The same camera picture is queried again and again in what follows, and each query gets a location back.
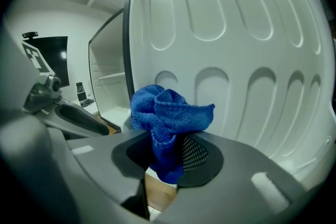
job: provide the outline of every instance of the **black mesh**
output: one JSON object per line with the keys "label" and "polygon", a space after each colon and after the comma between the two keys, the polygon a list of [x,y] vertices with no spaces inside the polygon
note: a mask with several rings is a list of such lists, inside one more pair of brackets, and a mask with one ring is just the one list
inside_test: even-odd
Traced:
{"label": "black mesh", "polygon": [[185,136],[182,143],[183,173],[193,171],[200,167],[208,158],[208,151],[201,144]]}
{"label": "black mesh", "polygon": [[71,122],[79,127],[103,135],[109,134],[109,129],[107,128],[107,126],[101,124],[95,119],[92,119],[91,117],[87,116],[85,113],[81,112],[79,109],[73,106],[64,104],[59,110],[56,110],[56,113],[57,112],[64,120]]}

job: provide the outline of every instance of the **blue cloth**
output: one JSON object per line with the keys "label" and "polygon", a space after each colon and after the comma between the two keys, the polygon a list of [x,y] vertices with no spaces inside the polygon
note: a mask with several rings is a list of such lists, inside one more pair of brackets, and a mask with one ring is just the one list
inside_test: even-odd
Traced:
{"label": "blue cloth", "polygon": [[158,85],[138,90],[131,99],[131,119],[134,129],[151,132],[152,164],[160,180],[176,184],[182,175],[179,153],[175,152],[176,135],[206,129],[214,118],[214,104],[195,106],[186,103],[177,92]]}

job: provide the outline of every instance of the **black monitor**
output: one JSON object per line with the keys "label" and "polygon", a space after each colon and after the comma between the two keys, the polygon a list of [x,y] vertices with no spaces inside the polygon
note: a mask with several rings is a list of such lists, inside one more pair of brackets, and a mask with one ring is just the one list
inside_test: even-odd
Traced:
{"label": "black monitor", "polygon": [[67,66],[68,37],[42,37],[26,39],[24,42],[38,48],[48,65],[61,79],[61,87],[69,86]]}

